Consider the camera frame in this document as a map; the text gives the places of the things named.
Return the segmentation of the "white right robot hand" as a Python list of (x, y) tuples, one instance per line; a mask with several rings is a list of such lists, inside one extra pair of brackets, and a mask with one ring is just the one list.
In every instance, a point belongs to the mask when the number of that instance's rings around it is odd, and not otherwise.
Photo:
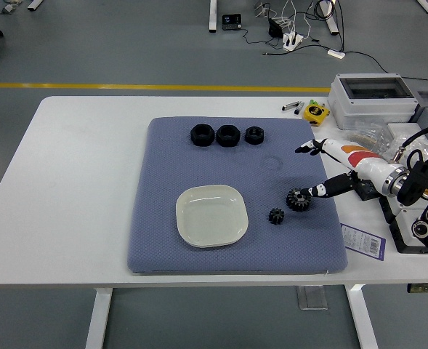
[[(384, 196), (392, 195), (394, 180), (403, 170), (400, 164), (391, 164), (377, 153), (350, 141), (314, 139), (300, 145), (295, 152), (310, 153), (312, 156), (324, 153), (353, 171), (359, 179), (370, 180), (376, 191)], [(348, 174), (342, 174), (306, 191), (313, 197), (329, 198), (351, 189), (351, 177)]]

